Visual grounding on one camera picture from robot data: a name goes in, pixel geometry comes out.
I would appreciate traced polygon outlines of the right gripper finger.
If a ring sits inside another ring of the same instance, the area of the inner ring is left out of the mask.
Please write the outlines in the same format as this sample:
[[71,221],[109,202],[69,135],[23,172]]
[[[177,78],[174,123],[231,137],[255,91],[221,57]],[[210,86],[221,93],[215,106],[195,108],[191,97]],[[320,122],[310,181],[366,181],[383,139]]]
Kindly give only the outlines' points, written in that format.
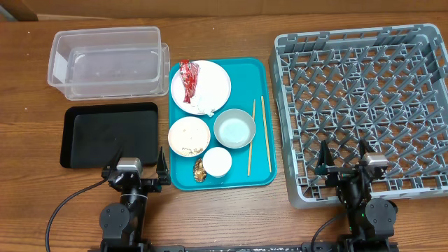
[[360,156],[364,156],[366,153],[375,153],[373,147],[365,139],[360,139],[358,145]]
[[317,169],[326,169],[327,167],[334,167],[335,163],[332,157],[332,153],[328,147],[327,141],[323,140],[320,145]]

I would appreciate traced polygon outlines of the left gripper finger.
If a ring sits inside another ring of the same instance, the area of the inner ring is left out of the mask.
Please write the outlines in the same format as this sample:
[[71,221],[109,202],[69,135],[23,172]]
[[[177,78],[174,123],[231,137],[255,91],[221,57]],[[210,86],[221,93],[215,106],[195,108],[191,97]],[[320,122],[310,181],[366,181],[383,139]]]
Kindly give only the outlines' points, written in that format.
[[160,181],[168,181],[169,180],[169,169],[165,160],[165,154],[163,151],[163,147],[160,148],[158,158],[157,158],[157,167],[156,172],[158,175],[158,179]]
[[117,164],[118,164],[120,158],[122,157],[122,154],[123,154],[123,147],[121,146],[117,149],[117,151],[115,152],[113,157],[107,162],[106,171],[110,172],[110,171],[116,169]]

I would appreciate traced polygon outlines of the golden food scrap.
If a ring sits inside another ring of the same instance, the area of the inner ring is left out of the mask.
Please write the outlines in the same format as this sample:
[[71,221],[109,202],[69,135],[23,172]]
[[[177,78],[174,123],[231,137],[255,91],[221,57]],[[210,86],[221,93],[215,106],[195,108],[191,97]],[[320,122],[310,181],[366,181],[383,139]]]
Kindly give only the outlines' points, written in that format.
[[202,158],[199,158],[193,167],[193,175],[196,182],[201,183],[207,177],[207,172],[204,169]]

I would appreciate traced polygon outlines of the small white rice bowl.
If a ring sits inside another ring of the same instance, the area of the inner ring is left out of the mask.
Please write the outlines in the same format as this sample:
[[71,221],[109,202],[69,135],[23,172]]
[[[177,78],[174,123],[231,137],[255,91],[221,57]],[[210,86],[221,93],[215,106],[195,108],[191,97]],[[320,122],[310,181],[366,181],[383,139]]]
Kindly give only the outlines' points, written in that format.
[[208,125],[200,118],[187,116],[169,128],[168,142],[175,154],[191,158],[203,153],[211,141]]

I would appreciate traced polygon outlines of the white cup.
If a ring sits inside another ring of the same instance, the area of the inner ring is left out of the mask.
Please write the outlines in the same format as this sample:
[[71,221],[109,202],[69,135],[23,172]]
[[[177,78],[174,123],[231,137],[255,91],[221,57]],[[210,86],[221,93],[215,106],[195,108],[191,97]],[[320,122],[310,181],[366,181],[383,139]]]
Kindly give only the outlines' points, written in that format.
[[225,148],[214,147],[204,154],[202,163],[207,174],[220,178],[229,172],[232,166],[232,156]]

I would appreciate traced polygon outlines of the white napkin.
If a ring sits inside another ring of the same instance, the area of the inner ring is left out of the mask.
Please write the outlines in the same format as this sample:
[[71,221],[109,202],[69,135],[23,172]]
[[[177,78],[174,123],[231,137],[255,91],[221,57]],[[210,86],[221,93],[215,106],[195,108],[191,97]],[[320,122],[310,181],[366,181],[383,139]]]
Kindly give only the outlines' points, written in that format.
[[213,101],[206,95],[202,95],[196,100],[196,108],[199,114],[204,114],[209,117],[214,115]]

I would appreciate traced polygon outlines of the grey metal bowl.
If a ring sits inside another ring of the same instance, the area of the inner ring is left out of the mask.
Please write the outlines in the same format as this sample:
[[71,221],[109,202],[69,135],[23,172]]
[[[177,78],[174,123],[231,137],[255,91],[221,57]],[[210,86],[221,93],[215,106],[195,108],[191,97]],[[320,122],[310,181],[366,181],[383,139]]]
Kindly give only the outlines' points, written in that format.
[[218,142],[232,149],[243,148],[251,142],[252,117],[249,113],[232,108],[218,115],[213,132]]

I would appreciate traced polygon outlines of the red snack wrapper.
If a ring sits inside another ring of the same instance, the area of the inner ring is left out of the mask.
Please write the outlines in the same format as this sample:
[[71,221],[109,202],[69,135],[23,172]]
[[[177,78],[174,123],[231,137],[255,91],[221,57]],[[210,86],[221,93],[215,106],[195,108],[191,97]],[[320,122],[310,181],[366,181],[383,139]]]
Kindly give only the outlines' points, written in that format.
[[189,104],[192,97],[195,95],[200,66],[199,64],[191,62],[187,59],[181,60],[179,66],[179,72],[181,75],[182,84],[184,86],[183,102]]

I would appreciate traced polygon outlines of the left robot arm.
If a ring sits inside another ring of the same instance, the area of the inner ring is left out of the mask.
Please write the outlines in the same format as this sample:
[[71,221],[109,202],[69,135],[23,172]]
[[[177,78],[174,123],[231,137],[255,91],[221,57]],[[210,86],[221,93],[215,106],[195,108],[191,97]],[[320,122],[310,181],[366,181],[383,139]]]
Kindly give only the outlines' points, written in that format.
[[148,194],[159,193],[171,183],[164,151],[157,157],[156,178],[143,178],[137,157],[123,157],[118,150],[102,169],[101,177],[120,193],[120,201],[104,207],[100,213],[101,251],[152,251],[142,236]]

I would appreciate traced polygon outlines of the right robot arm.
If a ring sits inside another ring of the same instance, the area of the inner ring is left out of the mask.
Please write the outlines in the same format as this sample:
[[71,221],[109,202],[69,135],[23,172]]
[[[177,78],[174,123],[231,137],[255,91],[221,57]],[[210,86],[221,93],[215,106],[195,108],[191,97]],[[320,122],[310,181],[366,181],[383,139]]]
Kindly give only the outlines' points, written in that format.
[[[325,141],[321,142],[315,173],[327,177],[325,186],[336,188],[345,212],[328,220],[314,234],[311,251],[329,248],[331,251],[397,251],[398,245],[389,242],[394,235],[398,207],[391,200],[373,198],[369,185],[380,179],[388,168],[386,156],[373,150],[367,141],[359,141],[360,160],[351,167],[337,167]],[[317,245],[316,240],[329,224],[343,217],[349,222],[349,234],[337,242]]]

